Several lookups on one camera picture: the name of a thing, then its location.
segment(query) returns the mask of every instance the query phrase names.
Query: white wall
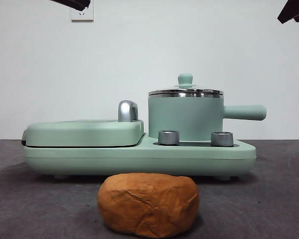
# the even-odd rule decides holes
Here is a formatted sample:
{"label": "white wall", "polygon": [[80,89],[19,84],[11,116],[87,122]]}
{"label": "white wall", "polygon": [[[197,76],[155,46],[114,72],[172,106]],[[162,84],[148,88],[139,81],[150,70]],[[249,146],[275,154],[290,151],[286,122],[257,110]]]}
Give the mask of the white wall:
{"label": "white wall", "polygon": [[50,0],[0,0],[0,139],[31,123],[116,119],[120,100],[192,73],[225,104],[263,104],[267,119],[227,119],[239,139],[299,139],[299,23],[287,0],[97,0],[94,23],[71,23]]}

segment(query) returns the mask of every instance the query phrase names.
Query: mint green appliance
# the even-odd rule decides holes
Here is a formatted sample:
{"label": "mint green appliance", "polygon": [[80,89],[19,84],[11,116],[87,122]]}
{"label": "mint green appliance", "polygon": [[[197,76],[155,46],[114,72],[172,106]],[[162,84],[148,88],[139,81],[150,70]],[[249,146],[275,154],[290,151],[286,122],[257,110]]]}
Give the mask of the mint green appliance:
{"label": "mint green appliance", "polygon": [[117,120],[31,124],[22,137],[27,165],[56,178],[152,172],[227,180],[248,173],[256,149],[222,132],[222,121],[262,120],[265,108],[224,107],[221,91],[195,88],[191,80],[180,75],[181,92],[149,93],[149,134],[132,101],[120,102]]}

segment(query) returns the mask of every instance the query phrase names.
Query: pot lid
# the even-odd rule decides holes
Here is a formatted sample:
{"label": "pot lid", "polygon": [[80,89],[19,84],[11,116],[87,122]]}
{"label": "pot lid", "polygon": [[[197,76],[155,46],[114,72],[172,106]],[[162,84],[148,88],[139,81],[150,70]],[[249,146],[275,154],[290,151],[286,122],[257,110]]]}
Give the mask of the pot lid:
{"label": "pot lid", "polygon": [[157,91],[149,92],[149,96],[151,95],[161,95],[161,94],[173,94],[173,93],[203,93],[203,94],[216,94],[223,95],[224,92],[218,90],[210,90],[204,89],[202,87],[198,87],[197,85],[193,85],[193,76],[191,74],[180,74],[178,76],[178,85]]}

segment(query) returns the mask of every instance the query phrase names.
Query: gray carpet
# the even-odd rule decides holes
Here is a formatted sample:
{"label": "gray carpet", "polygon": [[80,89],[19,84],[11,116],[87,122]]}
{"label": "gray carpet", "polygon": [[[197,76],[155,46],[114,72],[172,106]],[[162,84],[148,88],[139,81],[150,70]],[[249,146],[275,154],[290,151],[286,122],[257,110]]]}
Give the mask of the gray carpet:
{"label": "gray carpet", "polygon": [[[229,182],[192,177],[200,192],[193,227],[178,239],[299,239],[299,140],[245,140],[251,173]],[[106,177],[65,181],[30,171],[19,140],[0,140],[0,239],[127,239],[96,207]]]}

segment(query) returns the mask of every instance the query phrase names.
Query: electrical outlet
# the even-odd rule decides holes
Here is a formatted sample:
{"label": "electrical outlet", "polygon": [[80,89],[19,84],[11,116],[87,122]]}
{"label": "electrical outlet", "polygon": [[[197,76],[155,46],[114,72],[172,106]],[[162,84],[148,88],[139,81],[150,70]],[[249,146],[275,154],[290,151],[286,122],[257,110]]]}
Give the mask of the electrical outlet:
{"label": "electrical outlet", "polygon": [[93,21],[94,20],[94,0],[91,0],[90,5],[83,11],[70,9],[70,17],[74,21]]}

